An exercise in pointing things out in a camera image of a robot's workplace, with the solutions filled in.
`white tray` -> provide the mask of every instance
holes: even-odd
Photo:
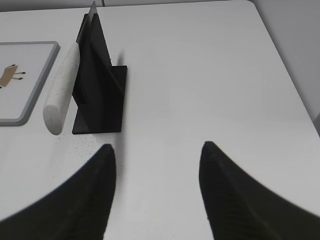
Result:
[[[0,43],[0,126],[28,121],[59,49],[55,41]]]

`table surface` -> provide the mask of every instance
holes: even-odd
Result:
[[[0,13],[0,42],[57,41],[61,50],[29,121],[0,128],[0,219],[113,145],[110,240],[212,239],[199,187],[214,141],[284,198],[320,215],[320,140],[249,1],[98,8],[114,65],[128,66],[121,133],[51,135],[42,109],[87,8]]]

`cartoon deer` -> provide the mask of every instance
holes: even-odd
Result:
[[[11,79],[21,80],[23,77],[14,77],[16,74],[26,74],[26,72],[16,72],[18,65],[12,64],[4,69],[3,75],[0,78],[0,89],[6,87]]]

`black panel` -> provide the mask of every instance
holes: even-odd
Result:
[[[97,13],[85,29],[79,43],[80,66],[72,93],[78,106],[72,133],[121,132],[127,66],[112,66]]]

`speckled white cylinder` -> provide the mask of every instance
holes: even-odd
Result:
[[[55,76],[43,108],[44,123],[53,135],[59,135],[64,127],[79,65],[80,50],[75,42]]]

